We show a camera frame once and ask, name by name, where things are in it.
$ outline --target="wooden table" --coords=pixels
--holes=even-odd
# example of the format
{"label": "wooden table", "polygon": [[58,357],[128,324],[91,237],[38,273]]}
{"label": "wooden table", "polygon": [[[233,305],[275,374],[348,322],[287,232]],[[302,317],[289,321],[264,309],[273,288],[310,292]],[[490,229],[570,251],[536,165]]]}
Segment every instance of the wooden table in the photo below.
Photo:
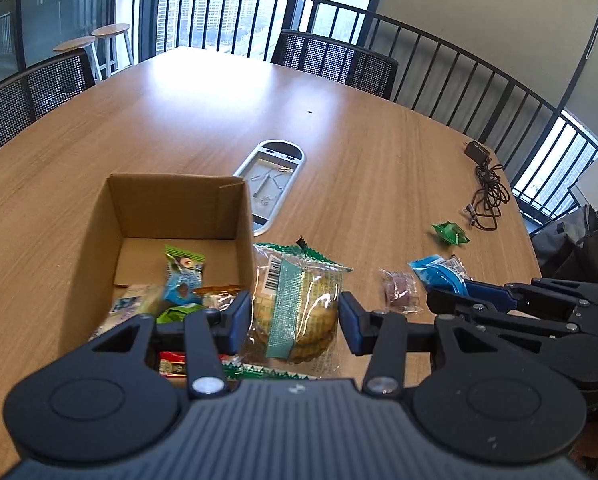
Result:
{"label": "wooden table", "polygon": [[[478,185],[467,138],[407,108],[257,60],[177,48],[89,89],[0,150],[0,474],[16,453],[2,423],[14,383],[55,359],[77,249],[96,191],[113,172],[232,174],[257,143],[297,143],[306,162],[258,241],[308,243],[354,272],[345,286],[382,306],[378,267],[439,253],[431,224],[459,214]],[[455,248],[486,282],[527,282],[537,262],[514,201],[496,232]],[[410,317],[430,322],[428,311]],[[343,348],[343,338],[338,343]],[[340,373],[367,358],[343,351]],[[409,358],[407,377],[429,373]]]}

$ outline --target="mesh chair back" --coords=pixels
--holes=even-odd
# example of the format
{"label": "mesh chair back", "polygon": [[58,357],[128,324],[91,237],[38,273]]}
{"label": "mesh chair back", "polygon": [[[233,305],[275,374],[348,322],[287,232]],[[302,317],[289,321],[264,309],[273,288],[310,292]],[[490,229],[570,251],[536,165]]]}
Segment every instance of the mesh chair back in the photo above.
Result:
{"label": "mesh chair back", "polygon": [[82,48],[51,57],[0,82],[0,147],[21,130],[94,86]]}
{"label": "mesh chair back", "polygon": [[390,99],[398,63],[366,48],[316,34],[282,30],[271,62]]}

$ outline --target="ridged gray surface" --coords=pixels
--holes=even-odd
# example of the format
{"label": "ridged gray surface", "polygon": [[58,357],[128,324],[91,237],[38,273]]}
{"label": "ridged gray surface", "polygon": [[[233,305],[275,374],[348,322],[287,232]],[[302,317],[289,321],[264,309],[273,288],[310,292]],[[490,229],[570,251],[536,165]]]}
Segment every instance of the ridged gray surface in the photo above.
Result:
{"label": "ridged gray surface", "polygon": [[68,470],[23,462],[8,480],[585,479],[567,459],[490,468],[442,452],[396,402],[359,394],[348,380],[243,381],[201,400],[153,449],[116,465]]}

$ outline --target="metal screw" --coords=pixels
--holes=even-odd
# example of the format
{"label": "metal screw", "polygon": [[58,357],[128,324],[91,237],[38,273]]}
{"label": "metal screw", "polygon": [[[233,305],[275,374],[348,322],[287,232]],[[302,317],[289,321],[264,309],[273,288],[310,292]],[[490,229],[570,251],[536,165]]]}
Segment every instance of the metal screw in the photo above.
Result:
{"label": "metal screw", "polygon": [[225,383],[218,377],[199,377],[192,383],[192,389],[198,394],[212,395],[220,392],[225,387]]}
{"label": "metal screw", "polygon": [[385,395],[394,392],[399,387],[399,384],[392,377],[380,376],[373,377],[365,386],[375,395]]}

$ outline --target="white stool leg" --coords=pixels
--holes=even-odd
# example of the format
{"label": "white stool leg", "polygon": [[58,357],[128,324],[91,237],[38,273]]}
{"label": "white stool leg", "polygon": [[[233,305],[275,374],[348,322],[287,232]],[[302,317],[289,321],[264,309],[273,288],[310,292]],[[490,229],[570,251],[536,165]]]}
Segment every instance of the white stool leg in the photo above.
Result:
{"label": "white stool leg", "polygon": [[130,35],[127,30],[124,30],[125,49],[128,51],[128,60],[131,65],[134,65],[134,57],[132,56],[132,45],[130,44]]}
{"label": "white stool leg", "polygon": [[103,39],[106,45],[106,79],[110,79],[112,75],[112,61],[110,60],[110,38]]}
{"label": "white stool leg", "polygon": [[94,63],[92,67],[92,75],[95,78],[95,82],[103,81],[103,78],[101,76],[101,69],[98,65],[98,57],[96,56],[96,48],[94,43],[90,43],[90,54],[92,54],[92,61]]}
{"label": "white stool leg", "polygon": [[116,53],[116,36],[110,38],[110,41],[112,43],[112,64],[114,64],[114,71],[116,72],[119,70],[119,56]]}

